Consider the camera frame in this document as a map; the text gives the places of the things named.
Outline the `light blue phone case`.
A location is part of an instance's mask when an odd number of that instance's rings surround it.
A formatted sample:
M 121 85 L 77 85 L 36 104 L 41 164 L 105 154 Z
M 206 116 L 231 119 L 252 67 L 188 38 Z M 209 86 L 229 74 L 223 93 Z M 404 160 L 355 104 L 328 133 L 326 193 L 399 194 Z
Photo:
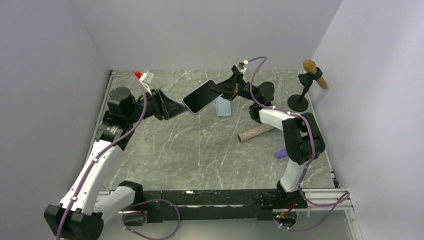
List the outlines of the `light blue phone case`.
M 231 101 L 219 97 L 215 100 L 216 115 L 218 117 L 230 117 L 232 115 Z

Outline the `black phone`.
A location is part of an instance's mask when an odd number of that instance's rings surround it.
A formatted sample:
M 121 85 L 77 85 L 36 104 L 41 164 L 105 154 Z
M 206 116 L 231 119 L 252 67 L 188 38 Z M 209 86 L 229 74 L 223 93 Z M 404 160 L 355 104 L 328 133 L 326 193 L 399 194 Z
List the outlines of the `black phone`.
M 212 91 L 212 87 L 216 85 L 217 83 L 213 79 L 207 80 L 184 96 L 181 103 L 191 115 L 199 114 L 204 108 L 222 96 L 222 94 Z

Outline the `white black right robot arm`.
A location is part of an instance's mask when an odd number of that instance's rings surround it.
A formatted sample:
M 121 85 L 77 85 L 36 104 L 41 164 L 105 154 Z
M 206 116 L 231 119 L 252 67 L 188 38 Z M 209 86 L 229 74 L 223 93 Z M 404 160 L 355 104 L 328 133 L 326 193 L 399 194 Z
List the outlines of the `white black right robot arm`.
M 249 107 L 250 118 L 282 131 L 289 161 L 277 183 L 275 199 L 280 207 L 288 208 L 297 196 L 303 194 L 301 184 L 310 162 L 325 150 L 325 142 L 314 116 L 309 112 L 298 114 L 278 109 L 272 104 L 275 93 L 272 82 L 265 81 L 255 86 L 252 82 L 244 81 L 244 75 L 238 71 L 210 89 L 226 100 L 242 97 L 253 101 Z

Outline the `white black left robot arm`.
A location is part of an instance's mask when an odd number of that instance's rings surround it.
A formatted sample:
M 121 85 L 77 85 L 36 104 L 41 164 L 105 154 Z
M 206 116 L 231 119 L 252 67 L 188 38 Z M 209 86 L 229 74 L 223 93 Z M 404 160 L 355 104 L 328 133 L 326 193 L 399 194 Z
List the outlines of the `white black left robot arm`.
M 146 200 L 141 184 L 123 181 L 105 198 L 97 200 L 102 184 L 143 119 L 169 120 L 187 110 L 161 89 L 135 98 L 127 87 L 113 89 L 107 107 L 91 153 L 76 181 L 58 205 L 48 205 L 44 211 L 44 219 L 57 239 L 97 240 L 105 223 L 119 211 L 126 207 L 139 209 Z

